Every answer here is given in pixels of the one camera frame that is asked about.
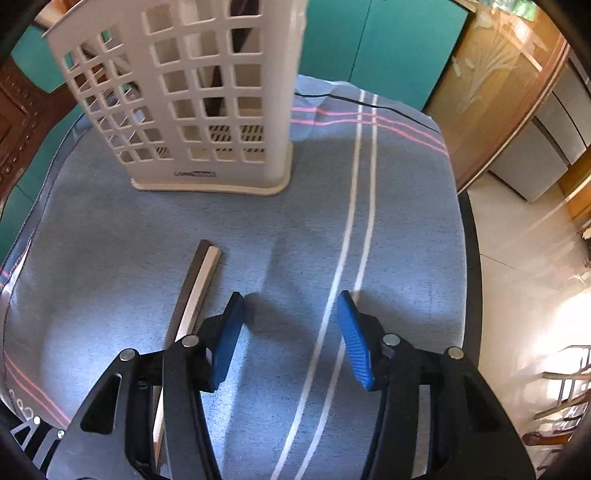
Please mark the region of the teal lower kitchen cabinets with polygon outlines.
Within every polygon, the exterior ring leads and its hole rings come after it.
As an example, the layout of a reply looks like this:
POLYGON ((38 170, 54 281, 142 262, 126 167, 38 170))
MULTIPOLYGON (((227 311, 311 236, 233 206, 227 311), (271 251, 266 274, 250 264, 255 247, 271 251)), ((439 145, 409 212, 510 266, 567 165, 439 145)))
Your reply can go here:
MULTIPOLYGON (((425 107, 473 13, 456 1, 311 1, 300 72, 346 80, 417 109, 425 107)), ((12 50, 38 87, 62 83, 36 22, 12 50)), ((43 184, 51 159, 81 114, 76 107, 41 144, 1 218, 1 264, 43 184)))

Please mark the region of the blue striped seat cloth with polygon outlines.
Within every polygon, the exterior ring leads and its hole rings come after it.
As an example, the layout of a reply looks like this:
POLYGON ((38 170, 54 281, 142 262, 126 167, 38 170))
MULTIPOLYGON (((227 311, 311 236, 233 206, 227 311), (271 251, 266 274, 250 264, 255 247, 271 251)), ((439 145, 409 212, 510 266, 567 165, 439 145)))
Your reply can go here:
POLYGON ((297 80, 290 184, 272 197, 132 187, 79 116, 1 275, 1 391, 66 426, 115 355, 160 349, 197 245, 221 249, 202 317, 249 317, 204 399, 226 479, 356 479, 380 397, 346 361, 337 298, 418 348, 464 337, 466 260, 435 121, 345 82, 297 80))

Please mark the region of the silver multi-door refrigerator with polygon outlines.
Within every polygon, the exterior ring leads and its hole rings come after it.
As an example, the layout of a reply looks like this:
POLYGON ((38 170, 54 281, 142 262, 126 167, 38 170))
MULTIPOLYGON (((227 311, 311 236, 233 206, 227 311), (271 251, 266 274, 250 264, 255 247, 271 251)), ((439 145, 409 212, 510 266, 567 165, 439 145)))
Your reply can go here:
POLYGON ((590 146, 590 111, 590 77, 570 53, 551 93, 490 172, 525 201, 536 201, 590 146))

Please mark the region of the white plastic utensil basket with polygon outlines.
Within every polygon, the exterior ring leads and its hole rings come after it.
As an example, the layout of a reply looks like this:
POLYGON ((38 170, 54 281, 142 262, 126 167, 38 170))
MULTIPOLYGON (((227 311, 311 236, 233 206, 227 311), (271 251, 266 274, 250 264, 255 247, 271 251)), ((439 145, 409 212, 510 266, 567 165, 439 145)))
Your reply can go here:
POLYGON ((290 182, 304 1, 81 1, 45 40, 145 191, 270 196, 290 182))

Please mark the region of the carved wooden chair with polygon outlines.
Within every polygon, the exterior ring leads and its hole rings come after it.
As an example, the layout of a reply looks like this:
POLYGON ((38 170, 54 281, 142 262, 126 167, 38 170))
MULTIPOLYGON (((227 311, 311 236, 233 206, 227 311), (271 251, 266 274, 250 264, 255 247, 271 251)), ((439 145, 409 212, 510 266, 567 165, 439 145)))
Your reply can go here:
POLYGON ((1 208, 47 135, 76 105, 66 84, 46 92, 11 56, 1 65, 1 208))

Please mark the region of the wooden frame glass partition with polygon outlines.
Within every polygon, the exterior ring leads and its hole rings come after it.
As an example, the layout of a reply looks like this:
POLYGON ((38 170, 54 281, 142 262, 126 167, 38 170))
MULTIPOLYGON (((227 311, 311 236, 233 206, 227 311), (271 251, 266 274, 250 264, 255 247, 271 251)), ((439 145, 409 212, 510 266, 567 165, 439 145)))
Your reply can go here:
POLYGON ((440 126, 456 187, 468 188, 525 127, 570 46, 533 1, 470 1, 468 19, 425 106, 440 126))

